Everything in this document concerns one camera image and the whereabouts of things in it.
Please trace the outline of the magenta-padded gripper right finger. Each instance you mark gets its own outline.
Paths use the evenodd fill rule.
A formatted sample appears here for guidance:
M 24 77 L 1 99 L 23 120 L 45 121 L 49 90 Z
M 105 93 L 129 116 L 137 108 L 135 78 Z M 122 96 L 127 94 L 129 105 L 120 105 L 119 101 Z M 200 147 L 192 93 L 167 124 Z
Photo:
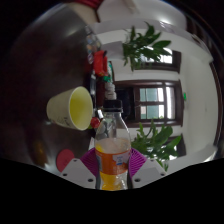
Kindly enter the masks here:
M 138 150 L 131 149 L 127 178 L 129 189 L 144 187 L 165 176 L 165 170 L 155 159 L 147 159 Z

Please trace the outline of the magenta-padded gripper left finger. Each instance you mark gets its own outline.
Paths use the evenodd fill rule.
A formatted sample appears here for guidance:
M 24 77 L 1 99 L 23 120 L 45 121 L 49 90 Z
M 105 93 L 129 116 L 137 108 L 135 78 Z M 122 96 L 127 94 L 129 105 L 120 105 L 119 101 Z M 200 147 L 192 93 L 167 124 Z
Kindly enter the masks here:
M 99 166 L 95 149 L 92 148 L 80 159 L 73 158 L 62 171 L 61 177 L 84 188 L 98 189 Z

